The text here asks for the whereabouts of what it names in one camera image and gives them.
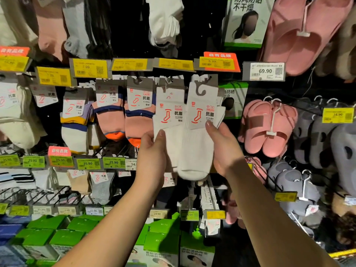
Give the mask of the person's right hand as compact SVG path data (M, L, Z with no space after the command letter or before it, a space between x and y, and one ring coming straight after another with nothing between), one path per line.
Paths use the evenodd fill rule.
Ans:
M238 160L244 159L244 155L236 137L231 133L228 126L224 122L222 123L223 146L220 148L214 148L213 165L218 174L226 177L228 170Z

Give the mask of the white socks pack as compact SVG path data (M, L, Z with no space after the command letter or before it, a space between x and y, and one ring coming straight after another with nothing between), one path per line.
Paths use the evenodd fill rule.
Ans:
M183 89L156 88L156 111L153 116L154 139L159 130L166 134L167 169L176 173L183 140L183 114L185 110Z
M219 87L207 85L207 81L192 80L189 84L177 163L177 173L182 179L199 181L210 172L214 144L205 124L211 121L218 128L225 117L218 93Z

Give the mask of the pink slippers on white hanger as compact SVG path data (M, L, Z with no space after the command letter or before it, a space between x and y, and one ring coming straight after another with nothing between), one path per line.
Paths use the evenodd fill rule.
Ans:
M281 157L287 152L298 116L295 107L278 98L253 100L243 109L238 141L248 154L262 151L269 158Z

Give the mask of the row of hanging sock cards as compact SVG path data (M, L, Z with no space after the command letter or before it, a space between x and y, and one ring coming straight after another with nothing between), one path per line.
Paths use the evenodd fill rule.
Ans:
M212 185L209 175L201 186L200 201L202 219L199 227L204 229L204 235L206 238L218 235L221 222L226 218L226 212L224 210L220 210L215 194L215 189Z

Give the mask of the orange promo label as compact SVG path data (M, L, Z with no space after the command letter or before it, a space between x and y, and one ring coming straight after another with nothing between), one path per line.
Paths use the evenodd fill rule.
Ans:
M0 45L0 57L6 57L6 56L27 57L29 52L30 52L29 47Z
M204 52L199 65L206 71L241 72L235 53Z

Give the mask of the beige socks with label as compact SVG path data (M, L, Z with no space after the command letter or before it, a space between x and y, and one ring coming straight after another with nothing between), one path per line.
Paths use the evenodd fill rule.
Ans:
M67 170L70 187L72 191L77 191L82 195L91 193L90 174L88 170Z

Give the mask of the grey slippers on white hanger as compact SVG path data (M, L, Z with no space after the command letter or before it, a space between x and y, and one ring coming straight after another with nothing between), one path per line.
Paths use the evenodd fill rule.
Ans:
M312 179L308 170L299 171L292 168L286 161L272 163L268 168L268 184L277 192L296 192L294 202L280 202L286 213L297 217L311 216L319 211L319 199L322 187Z

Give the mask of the yellow price tag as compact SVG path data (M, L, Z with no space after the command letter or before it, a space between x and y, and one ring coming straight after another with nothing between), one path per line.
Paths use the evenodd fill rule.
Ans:
M274 199L277 202L296 202L297 192L276 192Z
M354 107L324 108L322 123L348 124L353 123L355 115Z

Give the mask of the pink promo label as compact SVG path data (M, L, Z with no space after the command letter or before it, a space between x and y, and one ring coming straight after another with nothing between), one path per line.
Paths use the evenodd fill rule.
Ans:
M49 146L47 153L48 156L59 156L59 157L72 156L69 147L62 147L62 146Z

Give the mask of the row of small pale price tags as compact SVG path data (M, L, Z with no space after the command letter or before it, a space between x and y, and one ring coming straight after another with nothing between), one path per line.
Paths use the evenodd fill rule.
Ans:
M110 210L112 206L86 206L84 212L87 215L94 216L104 216ZM10 215L10 216L30 216L32 214L38 215L69 215L77 216L80 215L82 209L80 206L74 205L10 205L8 203L0 203L0 215ZM183 221L198 221L199 211L198 210L182 210L180 211ZM148 218L150 219L169 219L169 211L166 209L151 209ZM226 212L222 210L207 210L203 212L203 219L207 220L223 220L226 218Z

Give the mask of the white hanging socks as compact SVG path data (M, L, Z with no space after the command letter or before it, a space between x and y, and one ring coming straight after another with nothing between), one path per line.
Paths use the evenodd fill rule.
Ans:
M149 41L165 58L177 58L182 44L182 0L146 0L149 4Z

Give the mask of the black hanging socks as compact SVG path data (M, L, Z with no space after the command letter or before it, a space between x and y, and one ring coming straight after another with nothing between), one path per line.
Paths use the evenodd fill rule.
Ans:
M84 0L84 22L89 38L89 59L112 59L110 0Z

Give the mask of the stack of green boxes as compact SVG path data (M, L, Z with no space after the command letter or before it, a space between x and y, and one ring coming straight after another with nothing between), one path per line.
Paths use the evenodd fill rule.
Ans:
M26 260L57 261L104 218L100 215L44 215L10 239L9 245Z

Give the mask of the stack of blue boxes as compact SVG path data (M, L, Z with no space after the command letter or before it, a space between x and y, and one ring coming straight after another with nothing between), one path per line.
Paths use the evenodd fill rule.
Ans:
M26 259L11 240L26 227L31 216L0 215L0 267L26 267Z

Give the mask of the beige hanging socks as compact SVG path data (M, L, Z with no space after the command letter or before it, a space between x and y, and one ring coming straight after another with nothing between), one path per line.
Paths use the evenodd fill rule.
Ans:
M32 0L0 0L0 45L32 47L38 23Z

